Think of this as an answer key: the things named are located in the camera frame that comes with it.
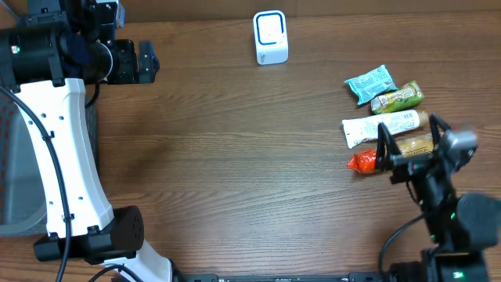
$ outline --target gray tray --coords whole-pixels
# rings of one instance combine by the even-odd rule
[[[97,160],[96,108],[85,112]],[[0,97],[0,237],[45,233],[47,210],[27,126],[16,105]]]

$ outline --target snack package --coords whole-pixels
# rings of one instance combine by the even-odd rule
[[[383,92],[398,90],[384,65],[357,78],[348,79],[344,83],[350,85],[351,90],[359,98],[358,105],[369,102]]]
[[[397,146],[404,157],[426,154],[433,151],[433,138],[431,133],[428,133],[423,136],[398,141]],[[376,150],[367,149],[353,155],[348,162],[348,168],[362,174],[374,172],[376,169]]]
[[[362,142],[377,139],[377,126],[383,122],[390,134],[407,132],[428,124],[428,114],[417,110],[404,110],[397,113],[378,114],[370,117],[343,120],[344,136],[348,148]]]
[[[416,81],[411,81],[398,91],[374,98],[370,101],[370,106],[375,114],[387,114],[414,107],[421,103],[423,98]]]

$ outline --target white container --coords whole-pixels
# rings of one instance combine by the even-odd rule
[[[259,12],[254,16],[256,56],[261,65],[283,63],[289,58],[285,15],[279,10]]]

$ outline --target blue snack package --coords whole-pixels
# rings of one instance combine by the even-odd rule
[[[351,90],[359,97],[357,105],[370,102],[383,92],[398,90],[384,65],[357,78],[348,79],[344,83],[348,83]]]

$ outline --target wooden table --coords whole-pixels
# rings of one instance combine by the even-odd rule
[[[251,20],[129,24],[150,39],[152,85],[103,86],[101,180],[115,207],[136,204],[147,240],[185,273],[337,274],[376,270],[381,245],[418,215],[389,174],[346,169],[342,119],[369,115],[344,80],[381,64],[417,80],[418,106],[472,123],[479,150],[453,182],[500,197],[501,12],[288,19],[289,61],[258,67]],[[405,136],[422,134],[426,130]],[[38,237],[0,240],[0,279],[52,281]],[[391,262],[431,246],[424,224],[398,238]],[[501,280],[501,250],[487,252]],[[99,267],[70,262],[65,280]]]

